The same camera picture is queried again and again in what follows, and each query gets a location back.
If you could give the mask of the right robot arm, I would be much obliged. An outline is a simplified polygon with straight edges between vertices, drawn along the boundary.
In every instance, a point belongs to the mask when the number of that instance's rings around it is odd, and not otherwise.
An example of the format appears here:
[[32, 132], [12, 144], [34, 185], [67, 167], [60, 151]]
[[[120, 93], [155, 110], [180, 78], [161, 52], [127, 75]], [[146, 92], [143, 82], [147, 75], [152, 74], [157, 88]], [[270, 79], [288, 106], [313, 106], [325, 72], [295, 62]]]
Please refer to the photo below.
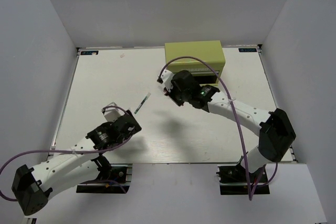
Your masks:
[[234, 101], [212, 85], [200, 85], [187, 70], [172, 73], [164, 70], [158, 78], [164, 93], [178, 106], [185, 102], [196, 109], [223, 116], [258, 136], [258, 145], [238, 163], [237, 175], [247, 182], [267, 163], [278, 163], [296, 138], [292, 124], [282, 109], [267, 111]]

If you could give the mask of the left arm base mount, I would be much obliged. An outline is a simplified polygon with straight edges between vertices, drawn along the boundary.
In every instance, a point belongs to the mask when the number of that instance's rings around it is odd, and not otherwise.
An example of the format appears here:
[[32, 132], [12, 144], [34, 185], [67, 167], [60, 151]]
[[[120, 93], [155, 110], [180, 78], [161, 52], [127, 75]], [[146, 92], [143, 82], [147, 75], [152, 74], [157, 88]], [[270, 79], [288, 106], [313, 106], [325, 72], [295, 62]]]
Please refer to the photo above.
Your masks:
[[78, 194], [126, 194], [131, 185], [132, 165], [111, 165], [107, 172], [77, 185]]

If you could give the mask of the green pen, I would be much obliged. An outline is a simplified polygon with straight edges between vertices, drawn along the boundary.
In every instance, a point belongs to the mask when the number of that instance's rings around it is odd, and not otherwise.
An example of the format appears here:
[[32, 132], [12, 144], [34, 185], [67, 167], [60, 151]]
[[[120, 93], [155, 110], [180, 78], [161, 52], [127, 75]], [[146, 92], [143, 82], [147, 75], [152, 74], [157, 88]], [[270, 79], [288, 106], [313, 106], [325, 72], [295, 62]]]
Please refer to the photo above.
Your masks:
[[143, 98], [143, 100], [140, 102], [140, 104], [138, 105], [138, 107], [136, 108], [134, 114], [137, 114], [139, 112], [139, 110], [142, 108], [142, 106], [144, 105], [144, 103], [148, 100], [148, 98], [151, 96], [151, 93], [148, 92], [146, 94], [146, 96]]

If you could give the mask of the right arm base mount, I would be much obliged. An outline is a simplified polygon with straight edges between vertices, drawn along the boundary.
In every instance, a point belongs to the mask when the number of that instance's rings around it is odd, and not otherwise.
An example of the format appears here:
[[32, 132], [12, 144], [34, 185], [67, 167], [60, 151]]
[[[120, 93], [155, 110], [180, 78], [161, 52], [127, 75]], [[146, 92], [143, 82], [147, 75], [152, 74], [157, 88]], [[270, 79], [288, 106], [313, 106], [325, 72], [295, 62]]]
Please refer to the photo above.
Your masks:
[[[257, 178], [260, 175], [261, 169], [257, 170], [255, 173], [250, 174], [250, 185], [251, 189], [257, 185], [254, 195], [269, 195], [270, 189], [268, 185], [264, 185], [268, 181], [268, 176], [263, 170], [262, 176], [257, 182]], [[247, 180], [245, 171], [237, 170], [235, 165], [220, 165], [217, 167], [216, 172], [219, 178], [219, 188], [220, 194], [223, 196], [238, 196], [238, 195], [248, 195]]]

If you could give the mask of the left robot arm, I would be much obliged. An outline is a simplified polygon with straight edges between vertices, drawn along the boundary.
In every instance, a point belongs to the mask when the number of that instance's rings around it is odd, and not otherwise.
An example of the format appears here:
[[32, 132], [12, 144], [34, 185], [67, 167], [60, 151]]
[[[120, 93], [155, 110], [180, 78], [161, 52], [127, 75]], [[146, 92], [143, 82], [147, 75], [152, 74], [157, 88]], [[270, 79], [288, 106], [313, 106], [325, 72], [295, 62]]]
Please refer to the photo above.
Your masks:
[[12, 191], [25, 216], [31, 216], [60, 192], [87, 182], [108, 182], [114, 178], [112, 166], [104, 156], [125, 144], [142, 128], [130, 110], [104, 122], [65, 153], [33, 167], [16, 170]]

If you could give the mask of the green metal drawer box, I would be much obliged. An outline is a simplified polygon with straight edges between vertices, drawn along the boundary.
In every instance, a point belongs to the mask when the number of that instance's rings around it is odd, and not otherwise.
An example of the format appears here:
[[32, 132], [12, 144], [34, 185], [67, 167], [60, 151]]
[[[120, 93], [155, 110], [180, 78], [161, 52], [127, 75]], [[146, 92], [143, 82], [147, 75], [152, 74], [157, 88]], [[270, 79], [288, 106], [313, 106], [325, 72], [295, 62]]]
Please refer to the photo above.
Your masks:
[[189, 71], [199, 84], [218, 85], [218, 76], [223, 72], [226, 60], [219, 40], [168, 42], [164, 46], [165, 59], [169, 62], [177, 57], [191, 56], [198, 58], [215, 70], [214, 74], [206, 65], [195, 59], [179, 59], [170, 63], [167, 69], [172, 73], [182, 70]]

